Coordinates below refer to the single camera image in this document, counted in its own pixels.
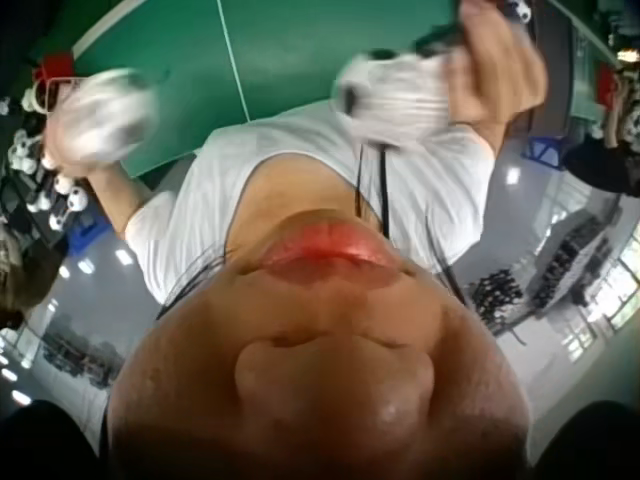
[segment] white line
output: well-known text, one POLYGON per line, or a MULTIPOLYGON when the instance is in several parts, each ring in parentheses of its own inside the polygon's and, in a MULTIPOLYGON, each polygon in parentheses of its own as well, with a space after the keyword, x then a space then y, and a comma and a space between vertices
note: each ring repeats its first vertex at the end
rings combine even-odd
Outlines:
POLYGON ((240 102, 242 103, 244 116, 247 118, 247 122, 250 122, 251 117, 249 116, 249 109, 247 108, 247 102, 244 99, 244 92, 242 91, 242 84, 240 83, 240 75, 238 74, 236 59, 233 55, 233 48, 231 48, 231 39, 229 38, 229 31, 227 30, 227 22, 224 19, 224 12, 222 11, 222 0, 217 0, 217 2, 218 2, 218 12, 220 12, 220 21, 222 22, 222 32, 224 33, 224 40, 227 43, 227 51, 229 52, 229 59, 231 60, 231 68, 233 69, 233 76, 235 77, 236 85, 238 86, 238 93, 240 94, 240 102))
POLYGON ((73 58, 78 58, 82 55, 102 34, 146 1, 124 0, 113 7, 76 42, 72 49, 73 58))

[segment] nose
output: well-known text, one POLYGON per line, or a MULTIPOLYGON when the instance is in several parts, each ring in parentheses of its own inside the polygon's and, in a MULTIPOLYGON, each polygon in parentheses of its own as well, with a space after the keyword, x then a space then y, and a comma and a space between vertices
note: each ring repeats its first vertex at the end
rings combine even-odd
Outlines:
POLYGON ((236 383, 246 421, 264 441, 364 461, 423 430, 433 364, 410 347, 327 335, 297 346, 248 346, 236 383))

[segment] white t-shirt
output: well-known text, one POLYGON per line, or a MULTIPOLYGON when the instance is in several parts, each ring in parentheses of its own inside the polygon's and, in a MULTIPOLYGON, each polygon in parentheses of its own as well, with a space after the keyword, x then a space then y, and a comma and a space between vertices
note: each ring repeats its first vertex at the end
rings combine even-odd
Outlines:
MULTIPOLYGON (((217 130, 194 161, 177 198, 156 195, 129 221, 126 240, 147 287, 160 303, 201 268, 204 253, 224 251, 227 233, 251 173, 266 159, 298 153, 361 185, 381 216, 378 153, 350 138, 328 102, 217 130)), ((438 269, 427 225, 449 263, 480 239, 495 156, 470 127, 430 136, 417 148, 387 153, 390 236, 417 264, 438 269)))

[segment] sleeve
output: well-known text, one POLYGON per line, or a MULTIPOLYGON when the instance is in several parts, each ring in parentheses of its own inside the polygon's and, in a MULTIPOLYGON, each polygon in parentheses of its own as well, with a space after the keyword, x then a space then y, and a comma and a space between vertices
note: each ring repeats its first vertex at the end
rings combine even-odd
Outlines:
POLYGON ((131 217, 125 229, 125 240, 138 258, 147 288, 161 304, 176 282, 165 245, 175 202, 171 192, 156 195, 131 217))
POLYGON ((423 142, 422 148, 417 160, 427 189, 427 228, 451 265, 480 240, 495 155, 467 125, 448 128, 423 142))

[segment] gray floor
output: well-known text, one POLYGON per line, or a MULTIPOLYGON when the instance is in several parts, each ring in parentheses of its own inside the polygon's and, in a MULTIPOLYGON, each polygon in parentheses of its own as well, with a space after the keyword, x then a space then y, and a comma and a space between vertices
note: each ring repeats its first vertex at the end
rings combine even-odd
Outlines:
MULTIPOLYGON (((561 202, 564 210, 582 208, 589 202, 595 203, 597 209, 598 202, 607 198, 606 195, 594 196, 589 187, 576 183, 565 173, 522 160, 522 148, 519 142, 509 142, 497 162, 490 187, 485 232, 481 241, 454 266, 461 284, 523 257, 533 256, 550 225, 558 221, 561 202), (514 170, 519 171, 517 183, 513 182, 514 170)), ((160 189, 177 191, 190 162, 178 162, 160 189)), ((630 204, 629 210, 634 208, 637 204, 630 204)), ((135 350, 145 333, 153 328, 159 306, 146 291, 139 267, 135 263, 123 265, 116 256, 118 250, 133 257, 124 242, 110 233, 92 244, 82 256, 67 259, 68 278, 60 277, 47 301, 33 313, 30 319, 33 334, 23 335, 24 338, 18 341, 18 350, 27 356, 26 366, 32 363, 33 377, 73 415, 94 445, 97 445, 107 392, 92 386, 86 377, 71 378, 52 367, 42 358, 38 337, 50 322, 59 322, 92 345, 108 342, 124 358, 135 350), (95 268, 90 274, 84 273, 79 265, 87 260, 95 268)), ((566 375, 573 374, 570 362, 565 362, 566 358, 559 359, 566 357, 567 352, 562 345, 562 334, 550 326, 552 323, 536 321, 519 328, 518 333, 528 341, 528 347, 510 336, 499 340, 523 382, 523 388, 536 399, 532 402, 534 417, 542 414, 543 405, 550 408, 548 404, 555 398, 553 392, 544 398, 536 397, 536 392, 540 391, 538 386, 545 383, 545 375, 549 376, 545 365, 547 368, 556 365, 557 372, 561 370, 560 365, 569 372, 566 375), (541 362, 535 359, 542 358, 543 354, 550 360, 540 366, 541 362)), ((566 380, 566 375, 558 375, 554 381, 566 380)))

